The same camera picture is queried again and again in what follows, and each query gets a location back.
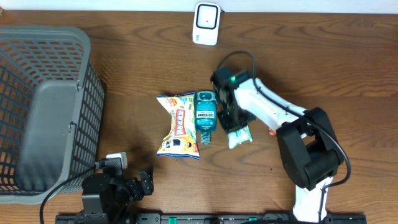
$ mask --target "snack bag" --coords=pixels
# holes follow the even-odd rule
[[[195,129],[195,92],[181,96],[158,95],[157,100],[172,117],[171,131],[163,138],[158,156],[192,157],[199,159]]]

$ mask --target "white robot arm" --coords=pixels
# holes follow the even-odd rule
[[[326,113],[320,108],[309,111],[284,100],[260,79],[256,78],[254,84],[253,76],[246,71],[233,74],[222,67],[214,72],[211,81],[224,108],[218,118],[227,133],[247,125],[254,116],[276,131],[282,164],[296,184],[296,219],[314,223],[324,219],[327,190],[323,191],[323,187],[332,182],[344,161],[335,144],[307,123],[310,119],[321,124],[335,138]],[[302,139],[313,135],[315,140],[305,145]]]
[[[300,115],[304,115],[304,111],[306,111],[305,108],[296,106],[281,98],[279,95],[268,89],[258,78],[256,79],[256,83],[257,86],[261,88],[261,91],[267,96],[282,104],[284,107],[288,107],[292,111]],[[298,118],[259,94],[253,84],[252,78],[241,83],[239,87],[235,89],[234,94],[236,102],[241,109],[255,115],[270,129],[277,130],[282,126],[282,124],[293,122]],[[313,190],[307,190],[306,188],[301,188],[296,185],[296,202],[293,208],[293,214],[298,221],[318,222],[322,187],[326,184],[330,184],[332,180],[332,177],[327,177],[323,181],[319,182]],[[326,217],[325,205],[326,199],[323,201],[322,219]]]

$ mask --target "white wall outlet device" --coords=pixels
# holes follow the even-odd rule
[[[196,44],[216,45],[221,8],[214,3],[201,2],[195,8],[192,40]]]

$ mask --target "wall plug-in device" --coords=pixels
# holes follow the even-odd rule
[[[200,132],[200,142],[210,144],[211,133],[217,129],[217,99],[214,91],[195,93],[195,127]]]
[[[196,44],[216,45],[220,26],[221,8],[219,5],[200,2],[195,8],[192,40]]]

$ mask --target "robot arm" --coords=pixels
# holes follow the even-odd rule
[[[306,122],[263,97],[248,72],[232,74],[228,68],[220,68],[213,74],[211,81],[224,107],[218,117],[226,132],[247,125],[253,115],[270,129],[277,131],[284,169],[296,184],[293,214],[298,221],[318,222],[322,187],[333,180],[337,167],[343,162],[341,155],[327,139],[322,138],[321,133],[312,130]],[[258,78],[256,84],[274,101],[324,125],[334,135],[326,113],[320,108],[307,111],[275,94]],[[305,145],[302,139],[308,135],[315,135],[315,140]],[[324,199],[321,219],[326,217],[325,205]]]
[[[81,186],[84,210],[78,215],[58,215],[56,224],[126,224],[136,223],[135,216],[129,212],[134,201],[140,201],[154,191],[153,166],[139,172],[136,177],[125,179],[123,169],[127,168],[125,152],[109,154],[106,159],[96,162],[96,173],[86,177]]]

